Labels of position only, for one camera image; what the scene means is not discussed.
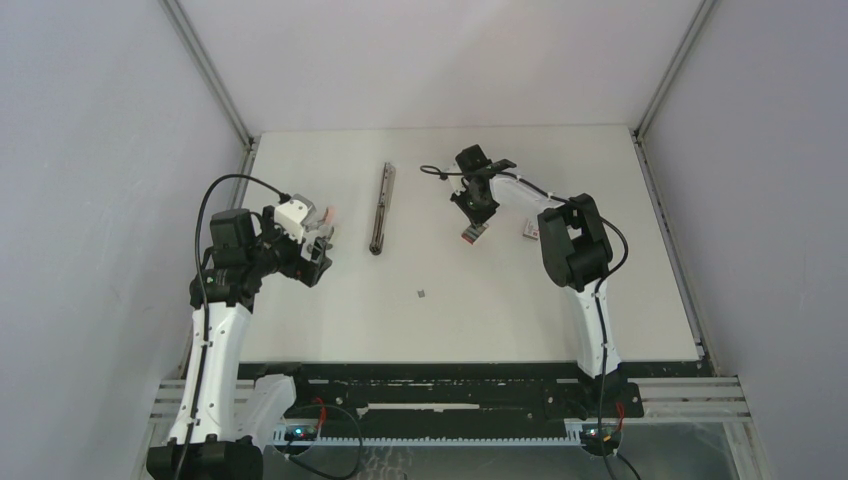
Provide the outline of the small beige stapler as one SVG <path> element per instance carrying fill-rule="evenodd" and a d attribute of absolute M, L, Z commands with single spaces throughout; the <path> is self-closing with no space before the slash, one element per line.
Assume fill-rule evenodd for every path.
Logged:
<path fill-rule="evenodd" d="M 335 233 L 335 227 L 334 226 L 332 226 L 332 225 L 322 225 L 317 230 L 316 240 L 320 240 L 324 243 L 330 243 L 334 233 Z"/>

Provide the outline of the small pink white stapler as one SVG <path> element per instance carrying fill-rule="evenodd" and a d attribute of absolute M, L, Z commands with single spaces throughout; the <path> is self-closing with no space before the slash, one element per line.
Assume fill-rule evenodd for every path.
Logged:
<path fill-rule="evenodd" d="M 327 207 L 325 209 L 325 212 L 324 212 L 322 218 L 318 222 L 318 228 L 322 225 L 332 225 L 332 226 L 334 226 L 334 224 L 333 224 L 334 217 L 335 217 L 335 208 L 332 207 L 332 206 Z"/>

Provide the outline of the grey black long stapler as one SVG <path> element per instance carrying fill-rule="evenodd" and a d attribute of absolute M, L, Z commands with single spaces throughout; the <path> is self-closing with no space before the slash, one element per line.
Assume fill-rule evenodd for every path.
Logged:
<path fill-rule="evenodd" d="M 391 162 L 385 162 L 381 173 L 372 235 L 369 242 L 369 252 L 374 256 L 380 255 L 383 250 L 385 224 L 391 205 L 395 176 L 396 167 Z"/>

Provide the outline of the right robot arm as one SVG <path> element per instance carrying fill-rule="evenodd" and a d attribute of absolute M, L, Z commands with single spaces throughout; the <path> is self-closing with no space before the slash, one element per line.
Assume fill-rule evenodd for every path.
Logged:
<path fill-rule="evenodd" d="M 604 280 L 611 273 L 613 250 L 603 219 L 590 195 L 562 199 L 521 177 L 515 167 L 506 159 L 490 160 L 480 146 L 472 145 L 440 177 L 450 182 L 450 200 L 470 222 L 462 233 L 470 244 L 501 206 L 520 207 L 536 218 L 544 270 L 576 311 L 577 363 L 591 379 L 578 388 L 579 406 L 589 415 L 605 415 L 616 405 L 618 393 L 602 377 L 618 368 L 620 357 L 608 325 Z"/>

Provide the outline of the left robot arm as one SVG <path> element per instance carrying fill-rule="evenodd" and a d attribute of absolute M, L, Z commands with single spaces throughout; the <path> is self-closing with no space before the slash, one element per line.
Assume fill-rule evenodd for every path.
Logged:
<path fill-rule="evenodd" d="M 311 388 L 285 374 L 259 381 L 236 413 L 243 341 L 264 278 L 280 274 L 308 287 L 332 262 L 327 212 L 291 199 L 256 213 L 245 208 L 210 220 L 211 245 L 190 284 L 192 347 L 176 419 L 162 446 L 149 449 L 154 479 L 260 479 L 263 450 L 283 413 L 305 414 Z"/>

